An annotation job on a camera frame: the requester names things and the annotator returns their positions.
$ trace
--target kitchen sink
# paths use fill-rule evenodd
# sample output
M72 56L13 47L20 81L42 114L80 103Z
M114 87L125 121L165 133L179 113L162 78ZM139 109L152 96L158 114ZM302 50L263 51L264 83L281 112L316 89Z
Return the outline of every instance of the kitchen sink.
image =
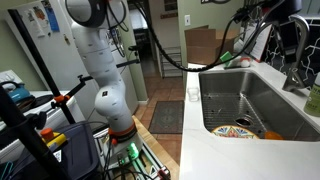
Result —
M264 139L266 131L284 140L319 141L320 134L268 83L251 70L223 70L199 74L205 128L240 126Z

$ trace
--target cardboard box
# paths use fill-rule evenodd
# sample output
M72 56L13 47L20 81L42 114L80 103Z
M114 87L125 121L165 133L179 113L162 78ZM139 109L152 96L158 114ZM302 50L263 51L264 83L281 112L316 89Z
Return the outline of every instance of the cardboard box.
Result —
M208 26L185 30L188 63L213 63L219 54L223 33L224 30L209 29ZM232 54L238 34L239 30L229 30L221 55L227 51Z

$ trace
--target cup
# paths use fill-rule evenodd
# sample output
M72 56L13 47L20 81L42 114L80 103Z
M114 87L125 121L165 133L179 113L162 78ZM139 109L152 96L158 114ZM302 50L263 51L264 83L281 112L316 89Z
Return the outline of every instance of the cup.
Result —
M189 101L191 101L191 102L199 101L199 88L198 87L187 88L187 93L188 93Z

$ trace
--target metal rack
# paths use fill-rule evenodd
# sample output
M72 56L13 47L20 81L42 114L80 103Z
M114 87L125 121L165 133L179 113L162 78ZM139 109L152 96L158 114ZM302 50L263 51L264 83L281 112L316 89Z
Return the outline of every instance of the metal rack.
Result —
M177 63L181 62L181 49L180 47L169 47L164 48L166 53L171 59ZM180 77L182 76L182 70L174 67L168 60L166 60L163 55L160 53L160 66L161 66L161 77Z

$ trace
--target metal pole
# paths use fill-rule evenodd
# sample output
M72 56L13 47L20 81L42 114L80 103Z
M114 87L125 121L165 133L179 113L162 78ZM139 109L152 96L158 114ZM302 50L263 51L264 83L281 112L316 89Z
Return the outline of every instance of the metal pole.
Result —
M53 95L55 97L60 96L61 95L60 91L59 91L57 85L55 84L46 64L44 63L36 45L34 44L32 37L30 36L30 34L28 32L28 29L24 25L20 15L19 15L19 12L16 9L9 9L8 12L9 12L14 24L17 26L17 28L18 28L24 42L26 43L30 53L32 54L34 60L36 61L37 65L39 66L39 69L40 69L42 75L44 76L45 80L47 81ZM74 120L72 114L70 113L66 102L61 104L61 109L62 109L64 115L66 116L68 122L70 124L74 124L75 120Z
M6 91L0 86L0 116L9 128L13 128L20 141L36 158L40 165L53 179L70 179L53 156L47 145L29 123L25 123L26 117L20 112Z

